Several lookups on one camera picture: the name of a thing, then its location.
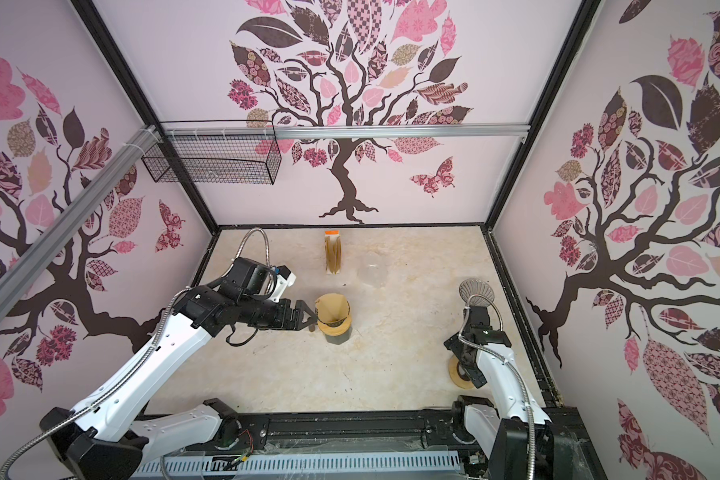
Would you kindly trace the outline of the green glass dripper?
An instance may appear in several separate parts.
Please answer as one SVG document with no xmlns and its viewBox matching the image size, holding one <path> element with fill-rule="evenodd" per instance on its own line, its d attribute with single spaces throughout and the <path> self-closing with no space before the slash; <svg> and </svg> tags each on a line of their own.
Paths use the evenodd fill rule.
<svg viewBox="0 0 720 480">
<path fill-rule="evenodd" d="M 351 326 L 351 322 L 352 322 L 352 317 L 346 316 L 344 318 L 334 319 L 331 321 L 323 321 L 323 320 L 319 319 L 317 324 L 323 332 L 324 331 L 328 331 L 328 332 L 338 331 L 339 333 L 341 333 Z"/>
</svg>

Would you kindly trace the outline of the grey glass carafe mug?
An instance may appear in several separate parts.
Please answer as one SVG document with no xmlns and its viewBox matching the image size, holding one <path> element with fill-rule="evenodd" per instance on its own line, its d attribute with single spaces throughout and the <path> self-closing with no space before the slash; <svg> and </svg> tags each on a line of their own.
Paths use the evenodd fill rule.
<svg viewBox="0 0 720 480">
<path fill-rule="evenodd" d="M 338 331 L 324 331 L 323 335 L 325 340 L 334 345 L 340 345 L 347 340 L 350 339 L 352 334 L 352 327 L 349 327 L 348 329 L 344 330 L 343 332 L 339 333 Z"/>
</svg>

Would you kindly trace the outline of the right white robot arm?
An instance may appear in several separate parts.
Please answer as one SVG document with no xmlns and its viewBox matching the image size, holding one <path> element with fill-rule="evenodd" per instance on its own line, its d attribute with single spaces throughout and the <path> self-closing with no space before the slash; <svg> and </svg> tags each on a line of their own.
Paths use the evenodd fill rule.
<svg viewBox="0 0 720 480">
<path fill-rule="evenodd" d="M 487 386 L 492 399 L 465 403 L 462 429 L 488 460 L 491 479 L 537 479 L 542 436 L 551 419 L 520 373 L 508 335 L 491 324 L 489 309 L 467 305 L 462 324 L 444 346 L 474 388 Z"/>
</svg>

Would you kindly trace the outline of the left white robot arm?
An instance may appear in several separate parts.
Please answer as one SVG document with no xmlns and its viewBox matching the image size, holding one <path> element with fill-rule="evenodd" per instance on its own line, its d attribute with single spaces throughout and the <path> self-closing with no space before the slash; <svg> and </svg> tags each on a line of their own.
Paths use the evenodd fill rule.
<svg viewBox="0 0 720 480">
<path fill-rule="evenodd" d="M 139 420 L 152 396 L 195 352 L 225 327 L 299 331 L 317 321 L 299 300 L 229 298 L 206 286 L 180 296 L 164 330 L 104 385 L 73 409 L 56 407 L 40 422 L 62 464 L 79 479 L 128 479 L 143 464 L 181 448 L 212 442 L 233 446 L 242 426 L 237 413 L 209 399 L 180 414 Z"/>
</svg>

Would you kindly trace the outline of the brown paper coffee filter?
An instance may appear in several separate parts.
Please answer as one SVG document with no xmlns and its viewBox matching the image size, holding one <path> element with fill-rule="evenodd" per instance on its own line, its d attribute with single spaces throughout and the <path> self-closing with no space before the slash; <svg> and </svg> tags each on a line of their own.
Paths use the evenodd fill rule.
<svg viewBox="0 0 720 480">
<path fill-rule="evenodd" d="M 351 316 L 351 306 L 347 298 L 338 293 L 327 293 L 315 302 L 318 320 L 331 321 Z"/>
</svg>

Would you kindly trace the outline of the wooden ring holder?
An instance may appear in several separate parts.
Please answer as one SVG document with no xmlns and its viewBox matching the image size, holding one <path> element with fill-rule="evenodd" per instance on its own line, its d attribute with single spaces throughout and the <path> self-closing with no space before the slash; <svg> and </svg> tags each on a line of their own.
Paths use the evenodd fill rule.
<svg viewBox="0 0 720 480">
<path fill-rule="evenodd" d="M 352 320 L 350 317 L 333 323 L 318 321 L 319 330 L 329 338 L 341 337 L 351 331 Z"/>
<path fill-rule="evenodd" d="M 466 370 L 461 366 L 459 359 L 452 356 L 448 361 L 448 374 L 451 381 L 460 389 L 471 390 L 475 386 Z"/>
</svg>

